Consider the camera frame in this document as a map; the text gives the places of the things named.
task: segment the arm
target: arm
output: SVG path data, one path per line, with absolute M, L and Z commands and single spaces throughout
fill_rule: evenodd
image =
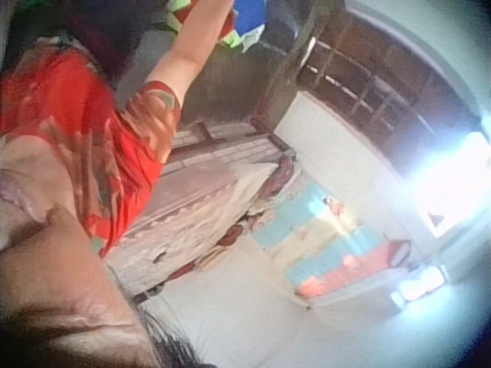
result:
M 170 52 L 160 59 L 147 81 L 170 87 L 180 105 L 219 38 L 233 0 L 199 0 L 177 36 Z

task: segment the woman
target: woman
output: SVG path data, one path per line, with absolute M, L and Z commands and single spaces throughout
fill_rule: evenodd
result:
M 60 3 L 64 31 L 51 28 L 2 78 L 0 322 L 15 350 L 28 347 L 23 358 L 33 366 L 198 363 L 179 342 L 156 352 L 95 251 L 108 253 L 147 203 L 232 0 L 200 0 L 172 50 L 117 112 L 108 81 L 144 29 L 153 6 L 143 4 Z M 108 17 L 126 5 L 133 17 Z M 131 44 L 115 44 L 121 35 Z

